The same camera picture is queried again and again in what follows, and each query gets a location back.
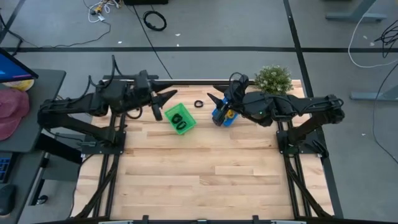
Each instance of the green plant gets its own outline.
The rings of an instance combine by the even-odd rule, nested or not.
[[[273,95],[286,95],[289,90],[293,90],[289,70],[279,65],[263,67],[256,74],[254,82],[258,89]]]

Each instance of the white cable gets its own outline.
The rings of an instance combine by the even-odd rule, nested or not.
[[[101,19],[97,19],[97,20],[95,20],[95,21],[92,21],[91,19],[90,19],[90,17],[91,17],[91,9],[94,7],[94,6],[97,6],[97,5],[99,5],[99,4],[101,4],[103,2],[103,0],[101,0],[99,3],[97,3],[97,4],[94,4],[94,5],[92,5],[92,6],[90,6],[90,8],[88,9],[88,22],[91,22],[91,23],[95,23],[95,22],[99,22]],[[107,2],[107,3],[105,3],[105,5],[104,5],[104,10],[105,10],[105,12],[106,13],[110,13],[111,12],[111,8],[109,8],[109,5],[111,5],[111,6],[114,6],[114,4],[113,3],[111,3],[111,2]]]
[[[350,58],[351,61],[354,63],[354,65],[358,66],[359,68],[375,68],[375,67],[390,65],[390,64],[392,64],[392,63],[398,62],[398,59],[397,59],[397,60],[394,60],[394,61],[392,61],[392,62],[390,62],[390,63],[380,64],[380,65],[364,66],[364,65],[358,65],[358,64],[354,61],[354,59],[352,58],[352,56],[351,56],[351,52],[350,52],[349,50],[350,50],[350,48],[351,48],[351,44],[353,44],[353,40],[354,40],[354,36],[355,36],[356,29],[358,28],[359,24],[361,23],[361,21],[362,21],[363,18],[365,17],[366,13],[368,13],[368,11],[370,10],[370,8],[373,7],[373,5],[372,5],[371,7],[369,7],[369,9],[362,15],[362,18],[361,18],[361,19],[359,20],[359,22],[357,23],[357,25],[356,25],[356,27],[355,27],[355,29],[354,29],[354,32],[353,32],[353,36],[351,37],[351,41],[349,42],[349,46],[348,46],[348,55],[349,55],[349,58]]]

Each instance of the green container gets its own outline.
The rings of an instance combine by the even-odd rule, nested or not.
[[[178,130],[177,124],[173,124],[172,122],[172,118],[175,114],[179,114],[182,117],[182,121],[185,121],[187,123],[186,127],[184,129]],[[175,129],[175,131],[177,132],[177,134],[183,134],[186,133],[189,129],[193,128],[197,122],[195,121],[195,119],[193,119],[192,115],[189,113],[189,111],[186,109],[186,107],[184,106],[183,103],[179,103],[175,106],[173,106],[172,108],[168,109],[165,113],[164,113],[167,117],[167,119],[169,120],[170,124],[172,124],[173,128]]]

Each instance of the wooden table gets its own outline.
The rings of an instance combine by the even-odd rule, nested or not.
[[[290,94],[304,97],[300,80],[293,84]],[[217,127],[211,120],[215,105],[206,93],[219,98],[222,93],[203,85],[171,89],[178,93],[163,111],[182,102],[197,125],[179,136],[165,116],[156,122],[148,107],[140,119],[127,119],[126,149],[119,160],[111,219],[141,220],[143,215],[151,220],[250,220],[253,215],[293,219],[284,160],[277,149],[277,124],[264,128],[239,117],[229,128]],[[202,100],[204,107],[195,108],[195,100]],[[296,117],[294,125],[306,119]],[[108,123],[109,116],[93,119],[97,126]],[[102,157],[93,156],[81,168],[73,215],[96,190]],[[333,214],[320,159],[314,154],[300,157],[307,188]],[[304,215],[297,188],[296,193]]]

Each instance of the monitor screen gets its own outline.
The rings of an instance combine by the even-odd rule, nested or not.
[[[0,83],[29,80],[37,75],[7,52],[0,52]]]

